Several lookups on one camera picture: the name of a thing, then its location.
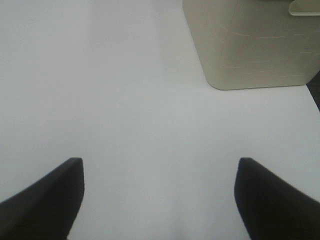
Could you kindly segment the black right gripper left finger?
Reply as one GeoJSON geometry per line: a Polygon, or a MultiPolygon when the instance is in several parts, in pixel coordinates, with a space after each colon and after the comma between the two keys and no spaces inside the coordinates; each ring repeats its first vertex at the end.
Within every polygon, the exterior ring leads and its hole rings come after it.
{"type": "Polygon", "coordinates": [[[66,240],[85,192],[83,160],[73,157],[0,204],[2,240],[66,240]]]}

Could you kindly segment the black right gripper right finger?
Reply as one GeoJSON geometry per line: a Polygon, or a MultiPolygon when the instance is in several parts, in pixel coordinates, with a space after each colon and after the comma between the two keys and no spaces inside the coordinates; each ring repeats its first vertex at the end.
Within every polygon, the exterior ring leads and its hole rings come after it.
{"type": "Polygon", "coordinates": [[[320,238],[320,203],[252,158],[239,160],[234,198],[252,240],[320,238]]]}

